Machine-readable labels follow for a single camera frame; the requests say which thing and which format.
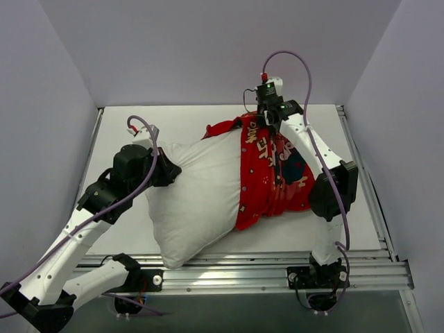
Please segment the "white pillow insert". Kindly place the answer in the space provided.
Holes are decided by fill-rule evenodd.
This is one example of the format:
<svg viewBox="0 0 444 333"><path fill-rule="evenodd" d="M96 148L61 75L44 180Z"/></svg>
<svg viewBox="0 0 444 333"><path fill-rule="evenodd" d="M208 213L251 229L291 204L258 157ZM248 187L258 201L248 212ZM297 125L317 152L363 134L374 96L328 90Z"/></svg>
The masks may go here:
<svg viewBox="0 0 444 333"><path fill-rule="evenodd" d="M168 159L182 169L173 184L146 191L153 236L165 267L181 267L235 227L240 139L240 130L233 130L193 144L161 144Z"/></svg>

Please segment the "red printed pillowcase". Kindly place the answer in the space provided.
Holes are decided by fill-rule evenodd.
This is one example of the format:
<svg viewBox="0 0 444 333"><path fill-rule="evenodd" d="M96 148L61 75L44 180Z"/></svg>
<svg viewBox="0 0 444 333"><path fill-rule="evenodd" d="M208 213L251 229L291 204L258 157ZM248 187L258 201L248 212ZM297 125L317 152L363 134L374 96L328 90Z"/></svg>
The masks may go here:
<svg viewBox="0 0 444 333"><path fill-rule="evenodd" d="M311 209L315 177L294 145L265 126L255 112L206 127L204 138L240 131L240 199L235 228L245 230L263 216Z"/></svg>

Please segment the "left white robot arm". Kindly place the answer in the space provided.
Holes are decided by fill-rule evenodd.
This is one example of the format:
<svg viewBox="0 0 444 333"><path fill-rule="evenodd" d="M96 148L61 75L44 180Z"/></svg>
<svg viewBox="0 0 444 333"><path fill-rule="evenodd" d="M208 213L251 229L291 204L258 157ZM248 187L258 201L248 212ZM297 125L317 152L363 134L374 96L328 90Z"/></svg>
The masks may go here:
<svg viewBox="0 0 444 333"><path fill-rule="evenodd" d="M77 278L71 274L92 245L149 187L167 187L182 169L161 148L125 145L89 185L65 228L36 266L1 288L1 298L38 332L59 332L85 303L113 289L132 291L144 281L137 260L113 255Z"/></svg>

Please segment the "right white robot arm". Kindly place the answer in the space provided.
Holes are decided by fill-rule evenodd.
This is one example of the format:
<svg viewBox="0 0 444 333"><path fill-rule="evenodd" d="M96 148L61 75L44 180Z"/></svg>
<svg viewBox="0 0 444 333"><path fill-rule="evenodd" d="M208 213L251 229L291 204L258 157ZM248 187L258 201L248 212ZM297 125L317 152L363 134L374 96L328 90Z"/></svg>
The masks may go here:
<svg viewBox="0 0 444 333"><path fill-rule="evenodd" d="M314 176L309 204L318 227L308 278L321 287L333 278L332 265L350 246L347 213L356 200L358 168L337 155L308 122L306 108L294 100L285 101L281 91L282 80L264 74L255 88L257 113L266 126L293 144Z"/></svg>

